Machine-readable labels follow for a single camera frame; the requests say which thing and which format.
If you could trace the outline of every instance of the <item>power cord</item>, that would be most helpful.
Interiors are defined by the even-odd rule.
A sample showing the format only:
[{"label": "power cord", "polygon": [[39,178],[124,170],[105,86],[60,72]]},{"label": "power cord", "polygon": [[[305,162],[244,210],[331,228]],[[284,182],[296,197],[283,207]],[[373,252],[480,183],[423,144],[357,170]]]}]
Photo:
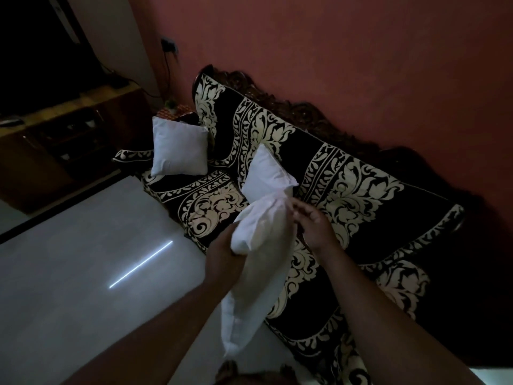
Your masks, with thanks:
[{"label": "power cord", "polygon": [[[164,98],[163,96],[167,96],[167,95],[168,95],[168,93],[169,93],[169,91],[171,90],[171,71],[170,71],[170,69],[169,69],[169,62],[167,61],[167,55],[166,55],[166,53],[165,53],[164,51],[163,51],[162,53],[163,53],[163,55],[164,55],[164,60],[166,61],[166,69],[167,69],[167,88],[166,88],[166,93],[164,93],[163,95],[160,95],[160,96],[154,96],[153,94],[148,93],[148,92],[146,91],[146,89],[144,89],[144,88],[141,86],[141,84],[139,84],[135,79],[132,79],[132,78],[126,78],[126,80],[128,80],[128,81],[132,81],[132,82],[134,82],[134,83],[137,83],[137,85],[141,86],[141,89],[143,90],[143,92],[144,92],[145,94],[147,94],[148,96],[153,97],[153,98],[162,98],[162,99],[163,99],[163,98]],[[107,67],[106,65],[104,65],[101,61],[99,61],[99,63],[100,63],[100,64],[101,64],[101,65],[102,65],[102,66],[103,66],[103,67],[104,67],[104,68],[105,68],[109,73],[111,73],[111,74],[117,74],[117,72],[116,72],[116,71],[114,71],[114,70],[112,70],[112,69],[108,68],[108,67]]]}]

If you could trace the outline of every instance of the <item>white cushion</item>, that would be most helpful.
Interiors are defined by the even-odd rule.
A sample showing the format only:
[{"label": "white cushion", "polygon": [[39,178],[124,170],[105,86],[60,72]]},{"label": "white cushion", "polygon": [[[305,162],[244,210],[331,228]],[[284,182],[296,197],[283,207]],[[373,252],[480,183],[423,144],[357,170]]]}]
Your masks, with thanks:
[{"label": "white cushion", "polygon": [[239,281],[221,301],[221,340],[233,356],[252,339],[285,285],[296,225],[288,197],[269,194],[244,209],[231,238],[234,253],[247,254]]},{"label": "white cushion", "polygon": [[292,196],[292,188],[298,181],[285,171],[269,149],[260,144],[249,165],[246,182],[240,190],[251,204],[266,194],[283,191]]},{"label": "white cushion", "polygon": [[184,122],[153,117],[153,167],[151,175],[205,175],[208,130]]}]

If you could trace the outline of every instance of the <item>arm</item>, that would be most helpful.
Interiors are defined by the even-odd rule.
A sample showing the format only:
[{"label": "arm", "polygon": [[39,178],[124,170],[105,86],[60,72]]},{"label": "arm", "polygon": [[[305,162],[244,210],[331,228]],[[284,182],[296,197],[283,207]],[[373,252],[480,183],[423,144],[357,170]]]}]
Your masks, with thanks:
[{"label": "arm", "polygon": [[65,384],[166,384],[215,307],[240,277],[246,257],[230,250],[230,225],[207,251],[201,285],[102,352]]},{"label": "arm", "polygon": [[339,245],[329,220],[293,199],[294,219],[324,266],[373,383],[482,384],[463,362],[369,281]]}]

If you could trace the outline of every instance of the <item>black television screen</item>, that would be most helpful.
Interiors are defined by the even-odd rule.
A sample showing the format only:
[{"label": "black television screen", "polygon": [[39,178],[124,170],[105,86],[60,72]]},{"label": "black television screen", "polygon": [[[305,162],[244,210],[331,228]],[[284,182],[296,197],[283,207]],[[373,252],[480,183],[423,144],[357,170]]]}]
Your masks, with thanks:
[{"label": "black television screen", "polygon": [[77,98],[105,74],[66,0],[0,0],[0,116]]}]

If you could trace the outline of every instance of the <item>white pillow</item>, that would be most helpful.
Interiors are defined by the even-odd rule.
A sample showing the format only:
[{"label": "white pillow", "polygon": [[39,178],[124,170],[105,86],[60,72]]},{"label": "white pillow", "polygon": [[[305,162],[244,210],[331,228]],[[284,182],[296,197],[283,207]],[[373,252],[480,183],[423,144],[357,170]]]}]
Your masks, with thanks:
[{"label": "white pillow", "polygon": [[298,181],[285,171],[269,149],[260,144],[249,165],[245,184],[240,190],[251,204],[266,194],[284,191],[292,196],[292,188]]},{"label": "white pillow", "polygon": [[205,175],[208,130],[184,122],[153,117],[153,167],[151,175]]},{"label": "white pillow", "polygon": [[233,356],[252,339],[285,285],[292,262],[296,225],[290,200],[269,194],[244,209],[231,249],[247,254],[239,281],[221,301],[221,340]]}]

